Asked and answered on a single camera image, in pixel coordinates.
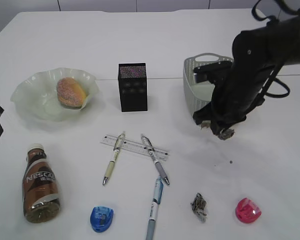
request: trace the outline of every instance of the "plastic basket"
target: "plastic basket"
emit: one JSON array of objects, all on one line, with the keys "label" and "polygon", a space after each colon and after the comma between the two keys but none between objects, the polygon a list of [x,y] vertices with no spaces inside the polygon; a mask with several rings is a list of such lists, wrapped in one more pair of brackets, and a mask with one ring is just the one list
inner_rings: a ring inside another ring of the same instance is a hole
[{"label": "plastic basket", "polygon": [[[202,56],[217,57],[218,60],[214,61],[196,61],[197,58]],[[222,61],[234,60],[231,57],[220,56],[214,53],[203,53],[197,56],[189,57],[184,60],[183,65],[183,90],[185,101],[191,116],[211,101],[212,93],[215,85],[208,81],[196,83],[194,69],[196,67],[205,66],[208,64],[218,63]]]}]

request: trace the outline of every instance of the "bread roll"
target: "bread roll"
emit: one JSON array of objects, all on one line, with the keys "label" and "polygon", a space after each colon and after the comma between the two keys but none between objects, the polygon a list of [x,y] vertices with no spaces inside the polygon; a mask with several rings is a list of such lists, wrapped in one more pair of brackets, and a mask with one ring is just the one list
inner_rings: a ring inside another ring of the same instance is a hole
[{"label": "bread roll", "polygon": [[72,108],[80,108],[87,97],[80,84],[72,77],[65,77],[59,80],[56,91],[59,102]]}]

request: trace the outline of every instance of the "clear plastic ruler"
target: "clear plastic ruler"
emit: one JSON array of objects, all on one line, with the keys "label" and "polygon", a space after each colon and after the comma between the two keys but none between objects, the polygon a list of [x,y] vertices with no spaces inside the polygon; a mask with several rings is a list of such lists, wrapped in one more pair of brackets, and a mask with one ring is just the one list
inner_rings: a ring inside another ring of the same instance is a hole
[{"label": "clear plastic ruler", "polygon": [[[115,143],[117,141],[117,138],[118,138],[118,136],[107,134],[106,136],[104,136],[102,138],[101,143],[114,147]],[[159,160],[167,161],[168,156],[169,156],[169,152],[167,150],[165,150],[163,148],[155,147],[155,146],[153,148],[154,148],[155,154]],[[149,156],[148,148],[142,142],[131,141],[131,140],[126,139],[122,144],[122,149],[136,153],[136,154]]]}]

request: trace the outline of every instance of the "glass bowl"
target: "glass bowl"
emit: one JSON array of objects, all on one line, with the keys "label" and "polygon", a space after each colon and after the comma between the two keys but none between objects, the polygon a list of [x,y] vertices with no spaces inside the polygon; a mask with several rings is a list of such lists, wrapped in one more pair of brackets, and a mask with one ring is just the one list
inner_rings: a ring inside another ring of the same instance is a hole
[{"label": "glass bowl", "polygon": [[[87,97],[81,108],[70,109],[58,101],[57,83],[63,78],[74,78],[83,88]],[[17,112],[22,110],[41,120],[63,121],[78,115],[99,92],[96,77],[78,69],[60,67],[38,72],[20,83],[10,100],[14,102]]]}]

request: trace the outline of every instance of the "pencil sharpener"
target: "pencil sharpener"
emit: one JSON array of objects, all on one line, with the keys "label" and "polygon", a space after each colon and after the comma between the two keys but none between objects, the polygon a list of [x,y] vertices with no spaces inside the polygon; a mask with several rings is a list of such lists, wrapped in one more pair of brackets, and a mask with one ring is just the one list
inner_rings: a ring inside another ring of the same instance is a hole
[{"label": "pencil sharpener", "polygon": [[114,216],[114,210],[106,206],[96,206],[93,208],[90,223],[92,229],[97,233],[102,233],[107,230]]},{"label": "pencil sharpener", "polygon": [[245,224],[253,223],[261,213],[260,208],[248,198],[242,199],[235,209],[236,217]]}]

